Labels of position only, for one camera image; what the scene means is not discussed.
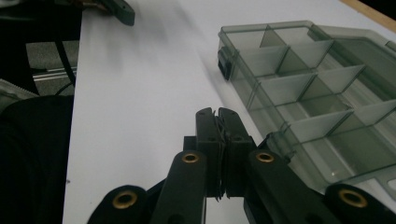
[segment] black cable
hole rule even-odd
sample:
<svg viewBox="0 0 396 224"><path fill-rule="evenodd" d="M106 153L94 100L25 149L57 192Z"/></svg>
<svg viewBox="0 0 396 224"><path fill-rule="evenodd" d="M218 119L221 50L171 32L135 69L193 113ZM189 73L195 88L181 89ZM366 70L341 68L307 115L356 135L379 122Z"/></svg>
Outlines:
<svg viewBox="0 0 396 224"><path fill-rule="evenodd" d="M55 93L55 95L61 94L64 90L66 90L67 87L69 87L69 86L72 85L72 84L73 84L73 83L71 83L71 82L67 83L67 84L64 85L62 88L60 88L60 89Z"/></svg>
<svg viewBox="0 0 396 224"><path fill-rule="evenodd" d="M66 50L64 49L64 43L61 38L61 32L59 31L59 17L56 14L56 10L52 10L54 7L54 3L52 0L49 0L47 4L47 11L49 13L48 16L48 23L51 29L53 38L55 39L56 49L58 50L59 57L61 58L61 62L64 65L64 71L66 72L67 76L69 77L73 86L76 86L76 76L73 73L72 67L70 62L67 58Z"/></svg>
<svg viewBox="0 0 396 224"><path fill-rule="evenodd" d="M69 77L71 84L76 86L76 77L73 73L72 67L70 65L69 60L67 59L66 51L64 50L64 44L60 37L59 31L55 31L55 45L56 49L58 50L59 57L61 57L62 64L64 65L64 70L66 71L67 76Z"/></svg>

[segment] plastic storage box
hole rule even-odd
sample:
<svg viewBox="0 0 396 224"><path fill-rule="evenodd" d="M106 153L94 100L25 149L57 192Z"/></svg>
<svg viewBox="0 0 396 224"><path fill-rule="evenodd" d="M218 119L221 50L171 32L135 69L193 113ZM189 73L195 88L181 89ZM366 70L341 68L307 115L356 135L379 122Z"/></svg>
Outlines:
<svg viewBox="0 0 396 224"><path fill-rule="evenodd" d="M219 68L311 188L375 178L396 200L396 45L292 21L222 27Z"/></svg>

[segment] white table surface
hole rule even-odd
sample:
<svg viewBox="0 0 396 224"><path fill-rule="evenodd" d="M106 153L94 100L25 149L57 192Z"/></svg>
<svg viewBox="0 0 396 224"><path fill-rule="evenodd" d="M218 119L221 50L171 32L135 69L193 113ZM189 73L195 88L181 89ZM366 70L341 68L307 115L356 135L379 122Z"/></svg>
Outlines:
<svg viewBox="0 0 396 224"><path fill-rule="evenodd" d="M337 0L128 0L133 27L87 9L64 202L64 223L86 223L112 189L149 189L168 173L195 113L226 106L258 134L217 67L221 26L310 20L396 34ZM248 223L241 199L207 202L206 223Z"/></svg>

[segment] black plastic part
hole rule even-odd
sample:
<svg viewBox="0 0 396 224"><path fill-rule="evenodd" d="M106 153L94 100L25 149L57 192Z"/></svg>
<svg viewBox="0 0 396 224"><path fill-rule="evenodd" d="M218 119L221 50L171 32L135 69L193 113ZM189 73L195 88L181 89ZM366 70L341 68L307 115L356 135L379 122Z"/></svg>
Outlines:
<svg viewBox="0 0 396 224"><path fill-rule="evenodd" d="M134 9L123 0L96 0L125 25L134 25Z"/></svg>
<svg viewBox="0 0 396 224"><path fill-rule="evenodd" d="M117 207L115 203L126 207ZM92 213L88 224L142 224L148 221L146 191L136 186L122 186L106 195Z"/></svg>
<svg viewBox="0 0 396 224"><path fill-rule="evenodd" d="M227 197L243 197L247 183L245 162L250 151L255 149L255 144L237 113L220 108L219 120L222 123L220 132L227 146L224 152L222 184Z"/></svg>
<svg viewBox="0 0 396 224"><path fill-rule="evenodd" d="M386 206L364 190L349 185L329 186L324 202L344 223L396 223L395 214Z"/></svg>
<svg viewBox="0 0 396 224"><path fill-rule="evenodd" d="M219 69L223 74L224 78L226 80L229 80L233 65L227 60L227 56L224 52L224 49L219 50L218 58L219 58L219 63L218 63Z"/></svg>
<svg viewBox="0 0 396 224"><path fill-rule="evenodd" d="M183 151L196 150L197 138L195 136L184 136Z"/></svg>
<svg viewBox="0 0 396 224"><path fill-rule="evenodd" d="M268 133L265 138L260 142L260 144L257 146L257 149L263 149L263 150L270 150L267 144L267 140L272 137L272 133Z"/></svg>
<svg viewBox="0 0 396 224"><path fill-rule="evenodd" d="M153 187L151 187L151 189L148 189L147 191L148 194L147 205L148 205L148 212L150 214L154 213L158 199L160 198L161 191L163 190L163 184L165 183L165 180L166 179L162 180L161 182L154 185Z"/></svg>
<svg viewBox="0 0 396 224"><path fill-rule="evenodd" d="M274 152L248 156L249 177L274 224L341 223Z"/></svg>
<svg viewBox="0 0 396 224"><path fill-rule="evenodd" d="M175 156L150 224L205 223L206 156L183 151Z"/></svg>
<svg viewBox="0 0 396 224"><path fill-rule="evenodd" d="M196 150L207 157L207 193L206 197L221 198L221 162L224 145L217 127L216 117L211 108L198 111L196 120Z"/></svg>
<svg viewBox="0 0 396 224"><path fill-rule="evenodd" d="M274 223L256 190L250 185L244 197L244 210L250 224Z"/></svg>

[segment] brass insert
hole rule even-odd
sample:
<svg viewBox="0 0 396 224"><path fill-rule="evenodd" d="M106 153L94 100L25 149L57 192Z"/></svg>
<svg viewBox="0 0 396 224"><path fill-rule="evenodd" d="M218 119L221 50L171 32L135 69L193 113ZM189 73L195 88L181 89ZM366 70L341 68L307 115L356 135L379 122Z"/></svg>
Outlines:
<svg viewBox="0 0 396 224"><path fill-rule="evenodd" d="M271 154L262 152L256 155L257 160L263 161L263 162L272 162L274 161L274 157Z"/></svg>
<svg viewBox="0 0 396 224"><path fill-rule="evenodd" d="M338 192L338 195L344 203L347 203L354 207L363 208L368 204L367 200L363 196L361 196L361 194L350 189L341 189Z"/></svg>
<svg viewBox="0 0 396 224"><path fill-rule="evenodd" d="M199 157L193 153L189 153L183 156L182 160L187 163L193 163L199 160Z"/></svg>
<svg viewBox="0 0 396 224"><path fill-rule="evenodd" d="M118 209L125 209L134 205L137 201L137 195L131 190L124 190L117 194L113 199L113 206Z"/></svg>

